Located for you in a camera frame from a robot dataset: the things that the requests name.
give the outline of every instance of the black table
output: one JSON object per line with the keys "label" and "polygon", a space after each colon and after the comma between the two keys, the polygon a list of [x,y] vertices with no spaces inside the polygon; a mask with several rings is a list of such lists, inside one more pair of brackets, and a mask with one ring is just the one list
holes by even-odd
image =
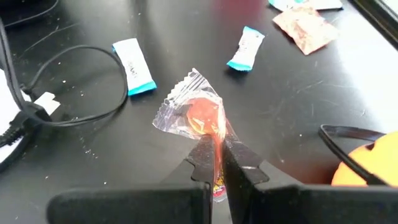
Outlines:
{"label": "black table", "polygon": [[[44,20],[11,30],[22,83],[62,49],[78,44],[110,49],[137,37],[158,89],[131,97],[113,118],[43,130],[0,175],[1,223],[45,223],[48,200],[75,187],[129,188],[165,178],[195,141],[151,123],[192,67],[223,97],[231,124],[253,151],[302,182],[329,182],[338,160],[317,136],[319,125],[395,129],[398,53],[345,2],[342,11],[322,12],[340,38],[304,56],[272,23],[278,13],[265,0],[61,1]],[[247,75],[225,65],[244,26],[266,35]],[[55,119],[106,110],[122,94],[113,63],[98,52],[70,53],[49,67],[36,91],[57,96],[62,106]],[[230,223],[228,213],[226,202],[215,205],[214,222]]]}

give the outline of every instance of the power cord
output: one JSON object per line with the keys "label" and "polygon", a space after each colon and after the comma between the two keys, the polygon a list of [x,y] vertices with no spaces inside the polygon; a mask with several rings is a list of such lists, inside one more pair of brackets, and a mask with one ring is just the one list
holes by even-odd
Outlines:
{"label": "power cord", "polygon": [[123,94],[122,98],[120,99],[119,103],[117,104],[117,106],[107,112],[104,112],[101,114],[96,114],[96,115],[90,115],[90,116],[87,116],[84,118],[79,118],[79,119],[76,119],[73,121],[61,121],[61,122],[45,121],[42,118],[38,117],[36,114],[32,113],[28,109],[27,103],[25,102],[25,99],[22,96],[21,89],[20,89],[18,81],[17,81],[14,65],[12,64],[11,51],[9,49],[6,31],[4,29],[4,25],[1,20],[0,20],[0,44],[1,44],[1,48],[2,48],[1,53],[2,53],[2,56],[4,56],[4,72],[6,74],[7,84],[10,89],[11,95],[12,95],[14,101],[16,102],[18,108],[22,112],[24,112],[30,119],[33,119],[40,124],[45,124],[45,125],[49,125],[49,126],[53,126],[53,127],[71,127],[71,126],[86,124],[89,122],[97,121],[99,119],[103,119],[103,118],[113,114],[120,107],[122,107],[122,105],[126,101],[127,79],[126,79],[125,69],[124,69],[123,64],[120,61],[120,59],[117,56],[115,56],[115,54],[113,54],[112,52],[108,52],[105,49],[101,49],[99,47],[88,46],[88,45],[78,45],[78,46],[74,46],[74,47],[65,49],[64,51],[58,53],[57,55],[54,55],[52,58],[50,58],[50,60],[46,61],[40,67],[39,71],[36,73],[35,78],[33,79],[31,84],[34,85],[36,83],[37,79],[40,77],[41,73],[47,68],[47,66],[50,63],[52,63],[55,59],[57,59],[59,56],[65,54],[69,51],[76,50],[76,49],[93,49],[93,50],[98,50],[102,53],[105,53],[106,55],[110,56],[117,63],[117,65],[119,67],[119,71],[120,71],[122,79],[123,79],[123,82],[124,82],[124,86],[123,86],[124,94]]}
{"label": "power cord", "polygon": [[122,62],[120,59],[115,56],[112,52],[109,52],[105,49],[101,49],[99,47],[93,47],[89,45],[77,45],[74,47],[67,48],[60,53],[54,55],[52,58],[50,58],[48,61],[46,61],[39,69],[39,71],[35,74],[35,77],[33,80],[30,82],[28,86],[25,86],[23,90],[26,93],[32,93],[32,89],[37,83],[37,80],[43,73],[43,71],[47,68],[47,66],[52,63],[54,60],[59,58],[59,56],[70,52],[72,50],[78,50],[78,49],[91,49],[91,50],[98,50],[108,56],[110,56],[118,65],[120,74],[123,79],[123,96],[120,99],[119,103],[116,105],[115,108],[106,111],[104,113],[100,114],[95,114],[95,115],[90,115],[86,116],[83,118],[71,120],[71,121],[61,121],[61,122],[52,122],[51,119],[49,118],[49,115],[45,112],[45,110],[35,104],[31,103],[29,101],[25,101],[25,99],[22,96],[21,93],[21,88],[20,85],[18,84],[16,73],[15,73],[15,68],[12,63],[12,57],[11,57],[11,51],[9,49],[9,42],[7,39],[7,34],[5,31],[5,26],[2,23],[2,20],[0,19],[0,48],[1,48],[1,56],[4,58],[4,61],[2,62],[4,64],[4,73],[6,75],[6,80],[7,80],[7,85],[9,87],[9,90],[11,92],[11,95],[16,102],[18,108],[20,109],[20,112],[16,116],[16,118],[10,123],[10,128],[2,135],[0,136],[0,147],[6,145],[6,144],[12,144],[19,138],[23,137],[28,132],[34,131],[38,126],[44,124],[48,126],[53,126],[53,127],[71,127],[71,126],[78,126],[81,124],[86,124],[90,122],[94,122],[100,119],[103,119],[109,115],[112,115],[113,113],[117,112],[118,109],[120,109],[124,103],[126,102],[127,99],[127,78],[126,78],[126,72],[123,67]]}
{"label": "power cord", "polygon": [[51,7],[49,7],[48,9],[46,9],[46,10],[44,10],[44,11],[42,11],[42,12],[40,12],[40,13],[34,15],[34,16],[30,16],[30,17],[27,17],[25,19],[19,19],[18,21],[6,24],[4,27],[5,28],[10,28],[10,27],[14,27],[14,26],[19,26],[19,25],[22,25],[22,24],[24,24],[24,23],[26,23],[28,21],[32,21],[34,19],[38,19],[38,18],[46,15],[47,13],[49,13],[51,10],[53,10],[58,5],[58,3],[59,3],[59,0],[55,0],[54,4]]}

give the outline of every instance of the orange lollipop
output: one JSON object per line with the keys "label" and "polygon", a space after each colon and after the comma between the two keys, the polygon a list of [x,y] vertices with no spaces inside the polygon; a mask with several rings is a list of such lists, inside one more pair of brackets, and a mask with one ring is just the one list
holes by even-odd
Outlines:
{"label": "orange lollipop", "polygon": [[195,98],[188,102],[192,106],[187,111],[187,119],[193,130],[198,134],[209,134],[215,142],[215,175],[214,181],[220,175],[221,169],[221,144],[223,139],[219,136],[219,110],[220,106],[206,98]]}

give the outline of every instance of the white and blue candy wrapper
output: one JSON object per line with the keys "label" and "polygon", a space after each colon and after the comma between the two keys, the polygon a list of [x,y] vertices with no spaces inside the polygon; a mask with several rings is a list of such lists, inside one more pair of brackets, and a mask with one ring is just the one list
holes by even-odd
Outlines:
{"label": "white and blue candy wrapper", "polygon": [[136,38],[114,43],[113,50],[126,70],[128,96],[157,88]]}
{"label": "white and blue candy wrapper", "polygon": [[239,49],[227,65],[238,71],[251,71],[263,38],[264,35],[262,33],[245,26],[239,41]]}
{"label": "white and blue candy wrapper", "polygon": [[271,6],[283,11],[289,10],[296,5],[310,4],[315,10],[341,9],[343,3],[340,0],[268,0]]}

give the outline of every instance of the clear plastic wrapper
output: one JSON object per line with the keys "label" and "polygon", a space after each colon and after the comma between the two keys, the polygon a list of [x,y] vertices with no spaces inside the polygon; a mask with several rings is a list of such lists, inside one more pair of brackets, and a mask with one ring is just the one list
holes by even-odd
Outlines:
{"label": "clear plastic wrapper", "polygon": [[207,79],[193,68],[167,95],[152,124],[191,139],[209,134],[215,142],[214,200],[226,198],[221,171],[221,147],[226,134],[223,99]]}

